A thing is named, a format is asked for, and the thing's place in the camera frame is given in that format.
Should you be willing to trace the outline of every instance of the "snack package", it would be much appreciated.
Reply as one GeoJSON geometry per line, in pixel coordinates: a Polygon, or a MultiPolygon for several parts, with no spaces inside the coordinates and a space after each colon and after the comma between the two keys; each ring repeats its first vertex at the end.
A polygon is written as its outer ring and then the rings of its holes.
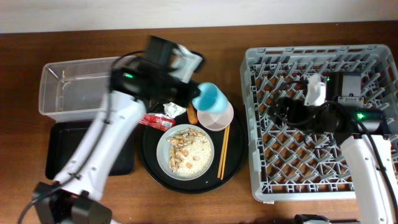
{"type": "Polygon", "coordinates": [[[147,113],[144,117],[139,121],[140,124],[148,125],[153,128],[167,131],[171,127],[175,126],[175,120],[170,119],[168,116],[164,114],[157,113],[147,113]]]}

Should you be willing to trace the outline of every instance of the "small white bowl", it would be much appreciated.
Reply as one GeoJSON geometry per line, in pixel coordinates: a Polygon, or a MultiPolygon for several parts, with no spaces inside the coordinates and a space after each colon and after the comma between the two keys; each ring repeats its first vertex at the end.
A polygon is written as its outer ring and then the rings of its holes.
{"type": "Polygon", "coordinates": [[[174,179],[177,179],[177,180],[193,180],[193,179],[196,179],[196,178],[200,177],[201,175],[203,175],[210,168],[211,164],[213,163],[213,159],[214,159],[214,145],[213,145],[213,141],[211,140],[210,136],[202,128],[199,128],[198,126],[191,125],[191,124],[180,124],[180,125],[177,125],[175,127],[170,128],[169,130],[167,130],[163,134],[163,136],[160,138],[159,143],[157,144],[156,157],[157,157],[157,162],[160,165],[160,168],[162,168],[162,170],[170,177],[173,177],[174,179]],[[208,167],[206,167],[206,169],[204,169],[202,173],[200,173],[196,177],[192,177],[192,178],[180,177],[177,174],[173,173],[173,171],[169,168],[171,143],[167,142],[167,139],[174,136],[179,131],[183,131],[187,128],[195,129],[195,130],[202,132],[208,138],[210,146],[211,146],[211,161],[209,162],[208,167]]]}
{"type": "Polygon", "coordinates": [[[210,131],[221,131],[231,124],[234,119],[234,108],[228,102],[227,110],[222,114],[213,114],[198,111],[198,120],[203,127],[210,131]]]}

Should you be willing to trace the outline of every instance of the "green led light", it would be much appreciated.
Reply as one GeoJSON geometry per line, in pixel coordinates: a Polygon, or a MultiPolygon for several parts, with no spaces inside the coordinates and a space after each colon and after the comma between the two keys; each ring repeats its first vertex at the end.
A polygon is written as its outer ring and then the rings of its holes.
{"type": "Polygon", "coordinates": [[[134,78],[134,76],[132,76],[132,75],[130,75],[130,74],[127,74],[127,73],[125,73],[124,76],[125,76],[125,77],[128,77],[128,78],[134,78]]]}
{"type": "Polygon", "coordinates": [[[361,114],[361,113],[358,113],[358,114],[356,114],[356,116],[358,117],[358,119],[362,119],[362,118],[364,118],[364,115],[363,115],[363,114],[361,114]]]}

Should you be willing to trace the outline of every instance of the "wooden table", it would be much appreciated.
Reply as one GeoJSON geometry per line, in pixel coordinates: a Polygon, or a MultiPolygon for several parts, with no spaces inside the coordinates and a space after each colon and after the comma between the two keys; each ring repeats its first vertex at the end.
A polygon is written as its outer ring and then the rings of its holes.
{"type": "MultiPolygon", "coordinates": [[[[242,113],[239,66],[248,48],[386,44],[398,56],[398,22],[1,34],[0,223],[17,220],[38,181],[50,183],[44,170],[54,121],[38,112],[43,66],[141,50],[149,34],[201,52],[207,64],[193,79],[218,85],[242,113]]],[[[202,195],[172,192],[150,177],[138,155],[133,174],[108,179],[101,202],[123,223],[252,223],[301,213],[358,218],[355,200],[263,205],[251,195],[248,163],[218,190],[202,195]]],[[[38,223],[34,209],[25,223],[38,223]]]]}

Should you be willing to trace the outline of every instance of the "dish rack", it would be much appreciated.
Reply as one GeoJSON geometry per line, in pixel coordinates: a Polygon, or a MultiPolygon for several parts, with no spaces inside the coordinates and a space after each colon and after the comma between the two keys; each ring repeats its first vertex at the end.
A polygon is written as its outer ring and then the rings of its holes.
{"type": "MultiPolygon", "coordinates": [[[[328,146],[331,134],[309,135],[276,126],[267,112],[273,90],[284,82],[319,73],[361,72],[365,107],[379,108],[392,133],[392,158],[398,165],[398,72],[385,45],[270,47],[246,51],[240,68],[249,135],[249,165],[253,197],[263,203],[286,200],[355,198],[348,166],[338,146],[328,146]],[[303,138],[312,148],[309,149],[303,138]]],[[[298,85],[280,97],[305,99],[298,85]]]]}

